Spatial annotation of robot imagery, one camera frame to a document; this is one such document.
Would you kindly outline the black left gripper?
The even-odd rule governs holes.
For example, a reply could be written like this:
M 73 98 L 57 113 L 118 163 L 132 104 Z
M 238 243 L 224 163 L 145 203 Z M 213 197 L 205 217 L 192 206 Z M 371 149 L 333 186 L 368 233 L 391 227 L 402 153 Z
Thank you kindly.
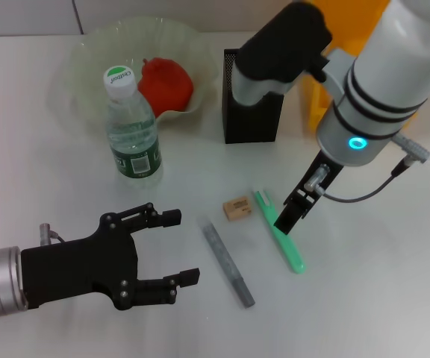
M 22 286 L 28 308 L 90 293 L 102 293 L 118 310 L 174 304 L 177 288 L 195 286 L 198 268 L 160 279 L 140 280 L 131 233 L 146 228 L 180 225 L 181 211 L 159 213 L 154 204 L 106 213 L 99 227 L 84 239 L 21 251 Z

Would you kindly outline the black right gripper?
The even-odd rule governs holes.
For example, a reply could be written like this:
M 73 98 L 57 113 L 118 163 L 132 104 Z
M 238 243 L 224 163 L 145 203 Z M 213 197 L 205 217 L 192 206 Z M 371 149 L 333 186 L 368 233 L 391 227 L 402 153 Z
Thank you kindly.
M 320 166 L 328 168 L 328 174 L 320 183 L 323 189 L 327 189 L 343 169 L 342 165 L 335 163 L 319 151 L 300 182 L 284 201 L 284 209 L 275 221 L 274 226 L 283 234 L 288 235 L 298 220 L 303 219 L 321 198 L 320 194 L 304 189 L 305 183 Z

